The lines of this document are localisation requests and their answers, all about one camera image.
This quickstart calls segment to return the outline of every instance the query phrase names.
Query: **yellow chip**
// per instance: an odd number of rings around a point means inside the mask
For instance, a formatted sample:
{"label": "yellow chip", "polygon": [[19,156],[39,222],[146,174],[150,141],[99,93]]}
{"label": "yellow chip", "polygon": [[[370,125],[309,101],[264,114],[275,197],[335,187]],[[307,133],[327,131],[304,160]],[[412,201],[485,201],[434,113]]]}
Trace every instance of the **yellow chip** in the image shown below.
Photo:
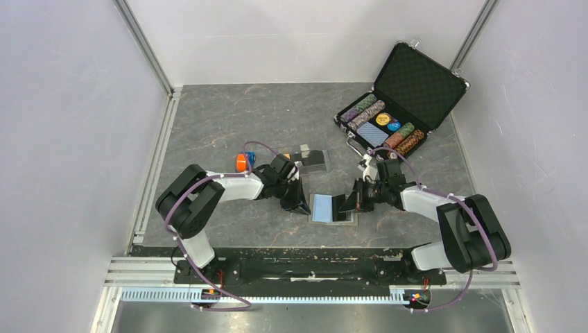
{"label": "yellow chip", "polygon": [[390,119],[392,119],[392,117],[390,117],[389,114],[381,113],[381,114],[378,114],[378,116],[376,117],[376,123],[378,123],[378,125],[381,125],[381,126],[386,126],[390,122]]}

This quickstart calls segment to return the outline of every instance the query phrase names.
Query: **white wall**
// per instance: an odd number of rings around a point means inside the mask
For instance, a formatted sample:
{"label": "white wall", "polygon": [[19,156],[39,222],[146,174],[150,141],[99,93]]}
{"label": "white wall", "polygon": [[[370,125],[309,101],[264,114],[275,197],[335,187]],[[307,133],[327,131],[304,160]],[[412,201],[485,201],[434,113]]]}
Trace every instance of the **white wall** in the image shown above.
{"label": "white wall", "polygon": [[501,1],[454,111],[477,190],[512,243],[539,332],[585,332],[588,4]]}
{"label": "white wall", "polygon": [[0,1],[0,41],[0,331],[88,332],[166,97],[109,0]]}
{"label": "white wall", "polygon": [[449,66],[484,0],[129,0],[174,85],[370,82],[397,40]]}

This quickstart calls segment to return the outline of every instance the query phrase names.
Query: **aluminum frame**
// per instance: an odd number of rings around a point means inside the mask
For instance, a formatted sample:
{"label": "aluminum frame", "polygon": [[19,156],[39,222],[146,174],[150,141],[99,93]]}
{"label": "aluminum frame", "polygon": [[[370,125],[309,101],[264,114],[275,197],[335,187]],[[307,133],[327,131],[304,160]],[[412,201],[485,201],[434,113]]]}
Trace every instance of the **aluminum frame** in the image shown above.
{"label": "aluminum frame", "polygon": [[[153,150],[153,158],[149,170],[145,177],[144,190],[141,198],[137,204],[133,221],[133,229],[129,240],[129,250],[133,244],[140,244],[143,241],[145,229],[153,199],[155,197],[155,189],[157,181],[161,172],[163,159],[165,156],[169,136],[175,113],[178,108],[178,101],[180,99],[181,87],[174,88],[170,84],[161,64],[157,60],[155,53],[151,49],[146,36],[141,30],[137,19],[133,15],[130,6],[126,0],[114,0],[122,17],[133,37],[137,41],[141,52],[145,55],[148,63],[152,67],[155,75],[162,86],[168,93],[169,100],[166,106],[166,112],[163,117],[162,126],[159,130],[157,143]],[[496,8],[498,0],[487,0],[474,25],[470,29],[465,38],[459,52],[457,53],[452,65],[451,71],[457,73],[460,71],[461,64],[465,61],[468,53],[473,47],[476,39],[481,33],[482,28],[487,23],[493,10]],[[186,285],[176,285],[173,283],[173,276],[175,267],[170,262],[169,258],[165,257],[114,257],[112,258],[106,279],[98,304],[98,309],[92,322],[92,333],[108,333],[112,331],[116,311],[121,296],[125,290],[132,288],[142,288],[144,290],[183,290]],[[467,279],[467,274],[460,274],[456,271],[445,271],[447,277],[447,284],[444,286],[431,286],[432,289],[454,289],[457,290],[462,287]],[[201,289],[207,287],[203,284],[193,284],[188,288]],[[495,272],[474,272],[474,278],[470,289],[500,289],[507,303],[508,314],[512,326],[516,333],[534,332],[533,325],[527,317],[526,312],[528,308],[524,295],[521,292],[521,285],[517,277],[512,261],[506,260],[499,264],[499,269]],[[390,286],[391,295],[404,289],[417,289],[415,286]],[[296,298],[296,299],[280,299],[273,300],[269,298],[252,298],[253,302],[321,302],[324,300],[312,300],[312,298]],[[362,299],[361,302],[369,302],[370,300]]]}
{"label": "aluminum frame", "polygon": [[149,41],[147,41],[147,37],[145,37],[145,34],[143,33],[143,30],[141,29],[135,14],[132,13],[128,2],[126,0],[114,0],[114,5],[119,9],[119,12],[125,20],[129,31],[139,45],[139,48],[149,63],[149,66],[151,66],[151,69],[153,69],[153,72],[155,73],[155,76],[157,77],[157,80],[159,81],[163,90],[165,90],[168,96],[171,96],[175,89],[169,82],[169,79],[167,78],[163,67],[159,63],[159,60],[157,60],[155,52],[153,52],[151,45],[149,45]]}

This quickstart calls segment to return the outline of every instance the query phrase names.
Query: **poker chip stack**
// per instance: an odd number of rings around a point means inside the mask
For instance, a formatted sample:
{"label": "poker chip stack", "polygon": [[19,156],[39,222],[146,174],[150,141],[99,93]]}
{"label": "poker chip stack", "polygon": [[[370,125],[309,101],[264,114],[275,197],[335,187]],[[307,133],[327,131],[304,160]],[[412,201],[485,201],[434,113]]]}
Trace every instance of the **poker chip stack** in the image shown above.
{"label": "poker chip stack", "polygon": [[388,148],[396,148],[402,140],[409,136],[415,130],[413,123],[405,123],[394,134],[385,140],[383,145]]}
{"label": "poker chip stack", "polygon": [[369,108],[374,103],[376,103],[376,101],[377,101],[376,96],[374,96],[373,94],[367,95],[364,99],[359,101],[359,103],[357,103],[352,108],[350,108],[348,111],[346,111],[346,113],[342,114],[341,119],[345,123],[349,123],[351,120],[353,120],[353,118],[357,117],[365,109]]}
{"label": "poker chip stack", "polygon": [[377,101],[374,105],[370,106],[369,108],[365,109],[360,115],[355,117],[349,124],[349,128],[352,130],[357,130],[359,126],[363,125],[365,122],[370,120],[373,116],[378,114],[380,111],[384,110],[386,105],[383,101]]}
{"label": "poker chip stack", "polygon": [[424,138],[424,133],[421,130],[412,132],[403,142],[400,142],[396,147],[398,154],[405,156],[419,141]]}

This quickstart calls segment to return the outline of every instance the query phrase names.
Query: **case lid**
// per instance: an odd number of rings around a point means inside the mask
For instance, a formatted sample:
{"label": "case lid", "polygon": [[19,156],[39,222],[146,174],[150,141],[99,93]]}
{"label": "case lid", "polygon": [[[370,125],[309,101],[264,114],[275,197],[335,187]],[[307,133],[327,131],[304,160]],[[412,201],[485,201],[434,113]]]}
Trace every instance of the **case lid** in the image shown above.
{"label": "case lid", "polygon": [[469,84],[404,42],[394,46],[374,88],[434,130]]}

